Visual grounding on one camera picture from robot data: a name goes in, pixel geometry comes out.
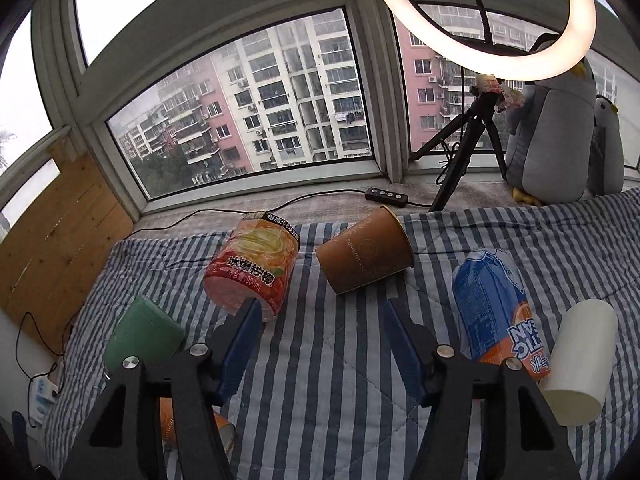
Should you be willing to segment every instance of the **screw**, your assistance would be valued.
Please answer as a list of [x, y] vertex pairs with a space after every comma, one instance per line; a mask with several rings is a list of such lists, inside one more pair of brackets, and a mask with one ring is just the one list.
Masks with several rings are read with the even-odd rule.
[[189, 353], [193, 356], [199, 357], [207, 353], [209, 348], [204, 343], [196, 343], [189, 348]]
[[522, 370], [522, 362], [519, 359], [516, 359], [515, 357], [509, 357], [506, 360], [506, 365], [509, 370], [513, 370], [514, 372], [517, 372], [518, 370]]
[[456, 354], [456, 351], [449, 345], [440, 345], [436, 348], [436, 352], [440, 357], [451, 358]]
[[135, 355], [132, 355], [124, 359], [124, 361], [122, 362], [122, 366], [127, 370], [131, 370], [132, 368], [138, 366], [139, 363], [140, 359], [138, 359]]

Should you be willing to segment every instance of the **striped bedsheet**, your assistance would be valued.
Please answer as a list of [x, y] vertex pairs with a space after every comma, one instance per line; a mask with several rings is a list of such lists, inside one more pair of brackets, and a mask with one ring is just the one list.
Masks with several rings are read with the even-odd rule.
[[[571, 205], [492, 208], [401, 217], [413, 269], [336, 297], [314, 248], [347, 224], [298, 226], [301, 247], [286, 307], [265, 325], [238, 394], [222, 409], [237, 427], [237, 478], [407, 478], [429, 410], [407, 397], [378, 311], [405, 298], [415, 322], [442, 343], [468, 351], [451, 275], [479, 247], [508, 251], [520, 268], [546, 348], [562, 314], [586, 298], [609, 301], [620, 320], [616, 365], [603, 415], [569, 429], [585, 479], [603, 479], [640, 428], [640, 189]], [[87, 298], [66, 347], [66, 385], [44, 426], [44, 447], [59, 472], [103, 386], [102, 354], [111, 330], [145, 294], [203, 341], [225, 314], [206, 297], [202, 275], [224, 233], [118, 243]], [[479, 408], [470, 429], [465, 478], [475, 478]], [[167, 449], [170, 479], [180, 478]]]

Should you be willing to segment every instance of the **white cylinder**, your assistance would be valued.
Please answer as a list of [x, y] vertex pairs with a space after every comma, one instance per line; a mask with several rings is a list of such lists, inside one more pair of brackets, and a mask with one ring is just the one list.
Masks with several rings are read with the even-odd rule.
[[585, 300], [564, 314], [540, 390], [561, 426], [589, 424], [602, 412], [615, 362], [618, 316], [602, 300]]

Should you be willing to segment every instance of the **penguin plush toy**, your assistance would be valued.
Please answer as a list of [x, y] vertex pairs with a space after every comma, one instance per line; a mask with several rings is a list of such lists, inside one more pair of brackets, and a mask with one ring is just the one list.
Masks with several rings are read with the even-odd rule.
[[[543, 34], [532, 51], [558, 38]], [[574, 202], [584, 193], [593, 136], [596, 81], [586, 58], [568, 72], [526, 82], [525, 101], [507, 113], [506, 179], [514, 198], [540, 205]]]
[[594, 195], [619, 193], [624, 183], [625, 159], [618, 108], [606, 97], [598, 96], [587, 189]]

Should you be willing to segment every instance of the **wooden panel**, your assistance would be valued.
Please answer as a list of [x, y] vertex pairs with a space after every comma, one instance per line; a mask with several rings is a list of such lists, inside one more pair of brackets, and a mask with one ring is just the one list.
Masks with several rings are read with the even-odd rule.
[[[51, 348], [84, 303], [116, 241], [133, 228], [93, 159], [51, 147], [60, 175], [0, 243], [0, 306], [15, 323], [33, 314]], [[40, 342], [33, 324], [24, 331]]]
[[24, 268], [60, 219], [104, 180], [87, 154], [64, 168], [31, 203], [0, 244], [0, 305], [5, 306]]

